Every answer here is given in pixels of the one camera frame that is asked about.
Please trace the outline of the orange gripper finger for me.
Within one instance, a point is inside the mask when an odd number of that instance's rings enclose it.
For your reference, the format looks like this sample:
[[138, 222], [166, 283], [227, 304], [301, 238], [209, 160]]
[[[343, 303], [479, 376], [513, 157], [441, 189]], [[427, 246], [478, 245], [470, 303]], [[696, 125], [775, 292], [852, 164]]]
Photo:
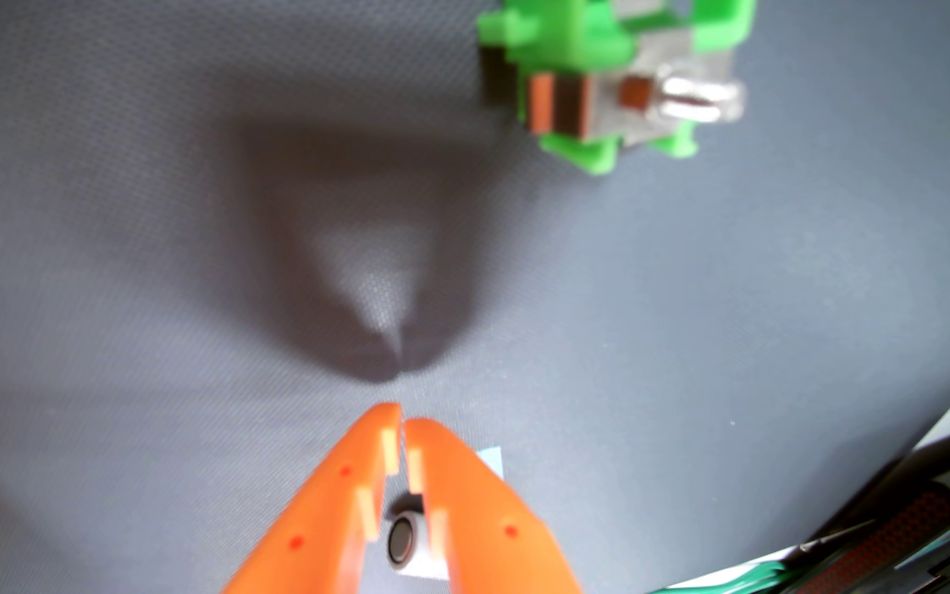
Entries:
[[547, 524], [447, 426], [403, 423], [408, 486], [452, 593], [582, 593]]
[[324, 456], [224, 593], [357, 593], [380, 536], [385, 480], [400, 470], [402, 407], [369, 408]]

